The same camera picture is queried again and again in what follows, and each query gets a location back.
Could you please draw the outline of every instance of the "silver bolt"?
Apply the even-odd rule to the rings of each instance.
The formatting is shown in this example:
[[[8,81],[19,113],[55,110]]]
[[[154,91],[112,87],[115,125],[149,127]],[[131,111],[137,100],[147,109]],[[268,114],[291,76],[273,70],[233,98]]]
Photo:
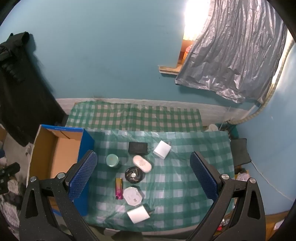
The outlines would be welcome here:
[[[250,182],[251,182],[251,183],[256,183],[256,180],[255,180],[254,178],[251,177],[251,178],[250,178]]]
[[[224,179],[224,180],[228,180],[229,179],[229,176],[227,174],[222,174],[221,177]]]
[[[65,177],[65,173],[63,173],[63,172],[60,172],[58,175],[57,175],[57,178],[58,179],[62,179],[62,178],[64,178]]]
[[[37,180],[37,177],[35,177],[35,176],[33,176],[33,177],[30,178],[30,181],[31,182],[35,182],[36,180]]]

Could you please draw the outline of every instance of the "gray plastic curtain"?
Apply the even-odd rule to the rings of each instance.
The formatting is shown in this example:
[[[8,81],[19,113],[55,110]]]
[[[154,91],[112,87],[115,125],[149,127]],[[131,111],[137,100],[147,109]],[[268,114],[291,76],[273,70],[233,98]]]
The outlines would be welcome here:
[[[175,82],[236,103],[264,100],[286,35],[285,24],[266,0],[211,0],[203,32]]]

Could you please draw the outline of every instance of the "white baseboard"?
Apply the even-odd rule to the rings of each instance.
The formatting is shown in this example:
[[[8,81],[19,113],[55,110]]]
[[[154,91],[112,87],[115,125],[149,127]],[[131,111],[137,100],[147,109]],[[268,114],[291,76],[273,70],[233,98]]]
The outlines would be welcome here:
[[[63,110],[69,114],[75,103],[91,100],[102,100],[110,103],[132,103],[141,105],[152,106],[168,106],[177,108],[195,108],[199,109],[202,118],[203,126],[209,124],[222,123],[227,120],[240,120],[247,113],[248,110],[224,107],[211,104],[199,104],[199,103],[187,103],[187,102],[175,102],[175,101],[159,101],[159,100],[136,100],[136,99],[94,99],[94,98],[76,98],[76,99],[57,99],[57,102],[63,108]]]

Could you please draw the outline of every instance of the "blue gripper pad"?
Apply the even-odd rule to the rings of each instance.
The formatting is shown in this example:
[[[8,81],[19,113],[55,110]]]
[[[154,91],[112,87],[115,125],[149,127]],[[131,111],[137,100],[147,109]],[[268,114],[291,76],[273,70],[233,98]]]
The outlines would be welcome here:
[[[216,201],[218,198],[218,185],[195,152],[190,156],[190,167],[200,182],[207,198]]]
[[[70,200],[80,196],[83,188],[94,171],[96,164],[97,155],[95,152],[91,152],[72,180],[69,182],[68,196]]]

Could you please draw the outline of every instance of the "light blue wall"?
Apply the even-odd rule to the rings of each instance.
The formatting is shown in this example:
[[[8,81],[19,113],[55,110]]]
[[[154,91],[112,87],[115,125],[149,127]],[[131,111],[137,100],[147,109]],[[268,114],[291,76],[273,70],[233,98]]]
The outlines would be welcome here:
[[[293,46],[276,91],[264,111],[237,126],[247,138],[247,149],[258,170],[280,192],[296,198],[296,45]],[[245,165],[256,178],[266,214],[287,211],[293,201],[278,193],[256,171]]]
[[[28,49],[56,98],[182,101],[248,110],[213,92],[174,84],[158,66],[176,66],[184,0],[21,0],[0,41],[27,31]]]

